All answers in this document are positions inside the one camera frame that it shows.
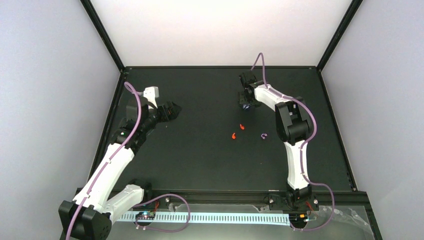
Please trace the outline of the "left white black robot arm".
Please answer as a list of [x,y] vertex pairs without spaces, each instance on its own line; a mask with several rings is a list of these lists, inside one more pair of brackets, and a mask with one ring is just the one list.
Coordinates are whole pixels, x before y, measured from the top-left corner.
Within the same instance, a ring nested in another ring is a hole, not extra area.
[[141,97],[127,103],[125,117],[96,170],[73,200],[64,200],[59,206],[65,239],[105,240],[112,225],[128,210],[137,204],[152,202],[149,182],[134,179],[119,193],[114,196],[111,193],[157,124],[175,120],[181,111],[182,107],[172,101],[155,105],[154,101]]

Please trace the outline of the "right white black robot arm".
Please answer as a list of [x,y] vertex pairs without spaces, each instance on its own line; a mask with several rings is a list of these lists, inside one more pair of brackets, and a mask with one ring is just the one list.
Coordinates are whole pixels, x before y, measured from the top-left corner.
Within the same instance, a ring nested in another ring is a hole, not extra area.
[[258,80],[252,71],[239,75],[243,91],[239,92],[239,105],[243,109],[265,105],[275,113],[276,132],[284,143],[288,165],[285,204],[292,210],[299,209],[312,196],[307,169],[308,141],[316,133],[311,115],[303,107],[302,97],[285,95],[264,81]]

